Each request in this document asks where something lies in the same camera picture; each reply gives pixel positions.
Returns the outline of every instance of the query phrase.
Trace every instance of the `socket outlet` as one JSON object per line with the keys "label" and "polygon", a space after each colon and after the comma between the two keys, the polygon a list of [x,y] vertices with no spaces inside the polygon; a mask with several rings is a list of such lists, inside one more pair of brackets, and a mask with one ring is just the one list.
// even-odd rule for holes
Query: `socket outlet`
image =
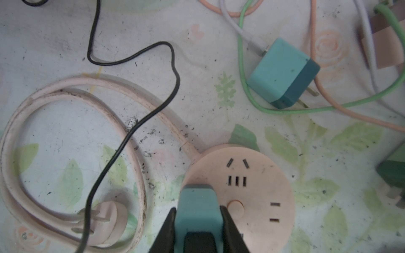
{"label": "socket outlet", "polygon": [[209,184],[228,208],[250,252],[280,252],[294,226],[290,183],[267,156],[238,145],[205,151],[187,171],[187,184]]}

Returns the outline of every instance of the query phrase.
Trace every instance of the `black wire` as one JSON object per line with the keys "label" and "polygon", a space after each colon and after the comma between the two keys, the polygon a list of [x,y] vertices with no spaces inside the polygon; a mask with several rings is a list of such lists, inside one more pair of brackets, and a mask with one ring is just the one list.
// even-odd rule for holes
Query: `black wire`
{"label": "black wire", "polygon": [[21,0],[23,1],[24,4],[32,6],[32,7],[38,7],[41,5],[44,5],[48,0],[41,0],[39,2],[27,2],[26,0]]}
{"label": "black wire", "polygon": [[[40,6],[40,5],[43,5],[44,3],[46,3],[48,0],[42,0],[38,3],[36,3],[36,5],[32,5],[33,3],[29,3],[25,0],[22,0],[22,1],[23,1],[23,3],[30,5],[30,6]],[[125,59],[115,61],[115,62],[96,62],[91,58],[91,53],[93,50],[92,48],[93,48],[93,42],[94,42],[94,35],[96,32],[98,19],[100,17],[100,7],[101,7],[101,0],[97,0],[96,14],[94,16],[93,26],[92,26],[92,30],[90,32],[89,46],[87,48],[87,59],[91,63],[93,63],[95,65],[100,65],[100,66],[118,65],[118,64],[130,61],[130,60],[138,57],[139,55],[143,54],[144,52],[149,51],[150,49],[152,49],[154,47],[157,47],[160,45],[166,45],[170,48],[170,51],[171,51],[171,66],[172,66],[173,73],[176,76],[176,84],[175,84],[175,87],[174,87],[172,93],[170,94],[170,96],[159,107],[157,107],[155,110],[151,111],[148,115],[146,115],[144,118],[142,118],[137,124],[135,124],[131,128],[131,130],[127,133],[127,135],[125,136],[124,140],[121,142],[120,146],[116,150],[116,152],[113,155],[113,157],[111,158],[111,160],[107,163],[105,168],[102,170],[102,172],[98,176],[98,178],[97,178],[96,182],[94,183],[92,189],[90,190],[90,193],[86,200],[86,206],[85,206],[85,212],[84,212],[83,235],[81,237],[80,245],[79,245],[79,247],[77,247],[75,253],[83,253],[83,251],[86,249],[87,241],[88,241],[89,235],[90,235],[92,201],[93,201],[94,195],[96,194],[98,187],[100,186],[100,184],[101,184],[103,178],[105,177],[105,175],[107,174],[108,170],[111,168],[111,166],[117,160],[117,158],[121,154],[122,150],[124,149],[125,145],[131,139],[131,136],[134,134],[134,132],[140,126],[142,126],[145,122],[147,122],[149,119],[151,119],[154,115],[158,114],[161,110],[163,110],[173,100],[173,98],[176,96],[176,94],[180,88],[180,75],[177,72],[176,67],[175,67],[175,51],[173,49],[173,46],[167,41],[156,42],[156,43],[154,43],[150,46],[147,46],[146,48],[136,52],[135,54],[131,55],[130,57],[127,57]]]}

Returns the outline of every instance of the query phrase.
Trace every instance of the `green cable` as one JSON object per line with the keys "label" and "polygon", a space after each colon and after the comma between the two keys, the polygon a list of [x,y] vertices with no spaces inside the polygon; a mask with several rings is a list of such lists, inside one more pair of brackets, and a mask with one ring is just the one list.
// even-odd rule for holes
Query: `green cable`
{"label": "green cable", "polygon": [[[252,1],[253,0],[248,0],[241,11],[241,16],[239,18],[239,27],[240,28],[243,27],[243,18],[245,16],[245,11],[249,7],[249,5],[252,3]],[[398,19],[395,17],[395,15],[392,13],[392,11],[384,4],[377,4],[375,6],[374,10],[380,12],[387,19],[388,23],[392,26],[392,28],[394,29],[395,33],[397,34],[399,40],[401,41],[401,44],[402,44],[402,47],[403,47],[404,53],[405,53],[405,31],[402,29],[401,25],[399,24]],[[276,109],[269,109],[269,108],[262,107],[253,98],[252,94],[250,93],[249,87],[246,83],[245,70],[243,67],[243,46],[242,46],[241,36],[238,36],[238,58],[239,58],[239,75],[241,78],[243,90],[245,91],[246,96],[249,99],[249,101],[258,110],[260,110],[264,113],[288,115],[288,114],[300,114],[300,113],[318,113],[318,112],[324,112],[324,111],[331,111],[331,110],[335,109],[333,106],[326,106],[326,107],[320,107],[320,108],[314,108],[314,109],[302,109],[302,110],[276,110]],[[357,100],[354,102],[350,102],[350,103],[346,103],[346,104],[343,104],[342,106],[343,107],[352,107],[352,106],[366,104],[366,103],[381,99],[385,95],[391,93],[396,88],[398,88],[398,86],[401,85],[404,81],[405,81],[405,68],[390,87],[386,88],[385,90],[383,90],[371,97],[363,98],[363,99],[360,99],[360,100]]]}

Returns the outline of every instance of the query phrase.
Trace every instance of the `pink cable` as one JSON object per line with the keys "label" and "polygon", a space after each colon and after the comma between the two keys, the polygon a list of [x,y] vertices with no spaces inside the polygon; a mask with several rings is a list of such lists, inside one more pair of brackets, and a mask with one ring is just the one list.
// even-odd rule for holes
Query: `pink cable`
{"label": "pink cable", "polygon": [[[315,28],[316,28],[316,0],[311,0],[311,58],[315,60]],[[316,87],[321,95],[337,110],[341,111],[342,113],[346,114],[355,119],[360,119],[366,122],[370,122],[376,125],[380,125],[386,128],[393,129],[398,132],[405,132],[405,127],[400,125],[395,125],[386,121],[382,121],[379,119],[374,119],[372,117],[368,117],[359,113],[355,113],[349,109],[344,108],[338,102],[336,102],[329,94],[326,92],[325,88],[322,86],[321,82],[319,81],[318,77],[314,79]]]}
{"label": "pink cable", "polygon": [[[218,8],[217,6],[214,6],[212,4],[210,4],[209,2],[207,2],[206,0],[199,0],[200,3],[202,3],[205,7],[207,7],[208,9],[210,9],[213,12],[216,12],[218,14],[222,15],[222,11],[220,8]],[[245,12],[245,16],[248,16],[249,14],[252,14],[257,8],[259,8],[259,6],[262,4],[263,0],[258,0],[257,3],[255,3],[255,5],[251,8],[249,8],[246,12]],[[240,12],[232,12],[229,11],[228,12],[229,15],[231,17],[240,17],[241,13]]]}

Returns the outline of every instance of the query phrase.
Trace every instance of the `green leaf pattern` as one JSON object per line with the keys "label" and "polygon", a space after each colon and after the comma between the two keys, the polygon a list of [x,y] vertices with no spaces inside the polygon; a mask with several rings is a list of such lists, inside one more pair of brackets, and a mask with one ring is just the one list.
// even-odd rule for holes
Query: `green leaf pattern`
{"label": "green leaf pattern", "polygon": [[220,84],[215,85],[215,89],[218,93],[218,98],[220,99],[220,101],[218,102],[218,105],[220,107],[233,107],[235,105],[235,102],[230,100],[231,98],[233,98],[233,95],[236,92],[236,90],[233,88],[235,80],[231,80],[231,77],[232,75],[226,76],[226,73],[224,71],[223,77],[218,77]]}
{"label": "green leaf pattern", "polygon": [[339,188],[332,180],[320,177],[292,184],[295,202],[305,207],[314,207],[329,201]]}
{"label": "green leaf pattern", "polygon": [[28,169],[38,153],[39,144],[33,143],[16,148],[13,151],[13,174],[21,175]]}
{"label": "green leaf pattern", "polygon": [[298,150],[290,142],[278,133],[274,127],[267,127],[264,130],[266,140],[271,143],[271,150],[281,156],[284,160],[296,164],[298,162]]}
{"label": "green leaf pattern", "polygon": [[374,189],[366,189],[364,193],[364,203],[374,217],[380,216],[386,209],[382,205]]}
{"label": "green leaf pattern", "polygon": [[173,201],[173,200],[179,199],[180,189],[181,189],[181,185],[182,185],[183,180],[184,180],[184,176],[185,176],[185,174],[178,176],[168,186],[168,189],[166,188],[166,196],[164,198],[165,200]]}
{"label": "green leaf pattern", "polygon": [[242,145],[260,152],[260,149],[257,146],[256,135],[249,129],[239,124],[235,125],[228,143]]}
{"label": "green leaf pattern", "polygon": [[357,122],[336,135],[330,141],[328,147],[353,153],[363,152],[371,145],[379,142],[382,132],[382,127],[365,122]]}
{"label": "green leaf pattern", "polygon": [[138,219],[131,212],[128,212],[128,222],[125,230],[136,230]]}
{"label": "green leaf pattern", "polygon": [[56,192],[66,207],[72,207],[81,199],[82,191],[83,174],[77,162],[72,159],[59,178]]}
{"label": "green leaf pattern", "polygon": [[291,253],[310,253],[311,240],[304,230],[298,228],[294,229],[290,237]]}
{"label": "green leaf pattern", "polygon": [[135,198],[138,199],[139,195],[138,195],[138,187],[137,187],[136,183],[134,183],[133,191],[134,191]]}
{"label": "green leaf pattern", "polygon": [[405,218],[398,213],[389,213],[380,220],[378,226],[388,231],[397,232],[400,228],[405,227]]}
{"label": "green leaf pattern", "polygon": [[347,223],[345,214],[335,204],[324,217],[322,237],[328,252],[341,252],[347,237]]}
{"label": "green leaf pattern", "polygon": [[322,137],[326,134],[326,132],[328,131],[326,128],[321,127],[321,126],[318,125],[318,124],[315,124],[315,122],[313,122],[312,120],[311,120],[310,123],[312,123],[312,124],[314,125],[314,128],[315,128],[315,130],[314,130],[314,132],[315,132],[314,140],[319,140],[319,139],[322,138]]}
{"label": "green leaf pattern", "polygon": [[[104,145],[102,156],[103,166],[105,166],[109,162],[114,153],[115,153],[114,149],[108,147],[107,145]],[[114,164],[111,166],[110,170],[107,172],[107,177],[112,184],[124,186],[125,183],[128,181],[127,173],[128,170],[125,164],[125,160],[122,157],[122,155],[120,155],[114,162]]]}

